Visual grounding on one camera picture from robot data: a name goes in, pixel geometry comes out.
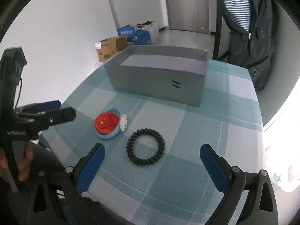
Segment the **grey open storage box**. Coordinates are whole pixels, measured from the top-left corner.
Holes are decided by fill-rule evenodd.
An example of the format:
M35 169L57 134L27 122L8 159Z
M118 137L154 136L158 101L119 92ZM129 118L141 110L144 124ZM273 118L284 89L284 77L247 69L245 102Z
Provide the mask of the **grey open storage box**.
M199 107L207 51L173 46L129 46L104 64L114 90Z

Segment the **black coat rack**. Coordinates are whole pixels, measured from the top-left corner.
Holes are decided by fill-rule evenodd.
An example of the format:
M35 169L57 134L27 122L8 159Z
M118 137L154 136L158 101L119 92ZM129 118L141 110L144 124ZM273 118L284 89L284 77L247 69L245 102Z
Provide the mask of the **black coat rack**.
M229 29L223 19L221 3L217 0L216 8L216 32L214 36L213 60L225 61L229 50Z

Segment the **teal checked tablecloth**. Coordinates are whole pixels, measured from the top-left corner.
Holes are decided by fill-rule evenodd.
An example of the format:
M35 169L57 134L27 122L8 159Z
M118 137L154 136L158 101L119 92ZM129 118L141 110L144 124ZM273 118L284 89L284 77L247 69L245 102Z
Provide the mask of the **teal checked tablecloth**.
M64 107L76 110L75 120L51 127L41 139L66 167L100 142L94 121L101 112L118 108L128 116L124 133L101 141L105 159L88 190L125 222L204 224L222 194L200 160L203 144L245 172L263 168L260 107L250 74L242 67L210 60L198 108L117 92L99 67ZM162 159L145 167L126 154L128 138L141 128L156 130L165 141Z

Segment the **blue cardboard box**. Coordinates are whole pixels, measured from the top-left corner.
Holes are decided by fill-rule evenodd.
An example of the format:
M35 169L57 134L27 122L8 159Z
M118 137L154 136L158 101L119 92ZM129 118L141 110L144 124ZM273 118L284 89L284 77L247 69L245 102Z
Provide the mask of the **blue cardboard box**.
M143 29L133 31L127 38L127 43L129 45L150 45L151 39L149 31Z
M127 26L123 26L121 28L117 29L119 36L126 36L127 38L134 38L136 34L136 29L134 26L130 26L129 24Z

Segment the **dark jacket striped lining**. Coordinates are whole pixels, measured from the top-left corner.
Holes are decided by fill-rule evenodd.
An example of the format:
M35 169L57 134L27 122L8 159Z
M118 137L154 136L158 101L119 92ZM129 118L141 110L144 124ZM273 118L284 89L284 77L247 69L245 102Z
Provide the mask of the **dark jacket striped lining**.
M249 71L254 88L269 80L273 35L273 0L222 0L229 32L228 62Z

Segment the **white bag on floor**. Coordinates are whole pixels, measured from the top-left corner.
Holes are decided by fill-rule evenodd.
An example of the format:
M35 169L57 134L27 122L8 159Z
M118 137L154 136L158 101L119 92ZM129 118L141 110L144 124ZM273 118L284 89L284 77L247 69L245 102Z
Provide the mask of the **white bag on floor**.
M156 21L148 21L145 23L138 23L135 25L136 29L142 29L144 31L149 32L149 37L151 40L151 44L154 45L155 43L158 42L160 38L160 32L158 28L158 23Z

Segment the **grey door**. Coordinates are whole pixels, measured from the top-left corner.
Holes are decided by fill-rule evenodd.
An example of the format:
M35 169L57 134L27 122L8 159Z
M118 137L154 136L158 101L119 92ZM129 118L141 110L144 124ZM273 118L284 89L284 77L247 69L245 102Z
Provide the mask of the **grey door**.
M166 0L169 28L210 34L211 7L215 3L216 0Z

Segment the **red badge blue plush holder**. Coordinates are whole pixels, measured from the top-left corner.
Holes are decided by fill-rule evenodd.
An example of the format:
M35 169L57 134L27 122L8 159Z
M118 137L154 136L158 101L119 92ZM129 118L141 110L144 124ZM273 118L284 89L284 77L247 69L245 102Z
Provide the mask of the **red badge blue plush holder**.
M118 108L100 113L94 121L94 132L102 140L112 139L123 133L128 125L128 116Z

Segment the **brown cardboard box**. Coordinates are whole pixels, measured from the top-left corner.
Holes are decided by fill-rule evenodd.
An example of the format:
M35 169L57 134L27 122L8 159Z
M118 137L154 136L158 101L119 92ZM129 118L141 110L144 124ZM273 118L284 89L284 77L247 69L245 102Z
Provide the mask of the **brown cardboard box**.
M115 54L123 51L128 47L127 37L118 36L110 37L100 42L95 43L97 55L100 62L106 62L112 58Z

